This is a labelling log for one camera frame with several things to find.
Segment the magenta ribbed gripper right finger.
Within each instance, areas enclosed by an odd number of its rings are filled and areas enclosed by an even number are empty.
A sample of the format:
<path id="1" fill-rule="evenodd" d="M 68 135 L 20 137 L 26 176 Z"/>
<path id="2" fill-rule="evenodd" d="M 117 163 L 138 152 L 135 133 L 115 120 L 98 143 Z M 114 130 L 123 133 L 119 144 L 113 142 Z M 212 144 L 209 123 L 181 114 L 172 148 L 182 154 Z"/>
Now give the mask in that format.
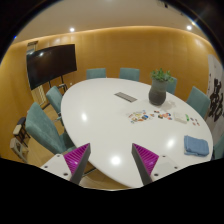
<path id="1" fill-rule="evenodd" d="M 138 168 L 143 185 L 150 184 L 152 182 L 151 173 L 159 156 L 136 143 L 132 144 L 132 156 Z"/>

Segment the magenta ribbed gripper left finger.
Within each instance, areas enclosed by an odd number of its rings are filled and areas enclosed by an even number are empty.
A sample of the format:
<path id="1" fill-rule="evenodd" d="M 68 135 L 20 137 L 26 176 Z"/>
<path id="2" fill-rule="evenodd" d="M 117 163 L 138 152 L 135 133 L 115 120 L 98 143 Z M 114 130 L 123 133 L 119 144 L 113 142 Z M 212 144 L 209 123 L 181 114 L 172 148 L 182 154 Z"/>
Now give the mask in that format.
<path id="1" fill-rule="evenodd" d="M 73 149 L 64 155 L 66 164 L 68 165 L 68 168 L 72 174 L 70 179 L 72 183 L 80 183 L 90 154 L 91 147 L 90 144 L 87 143 L 76 149 Z"/>

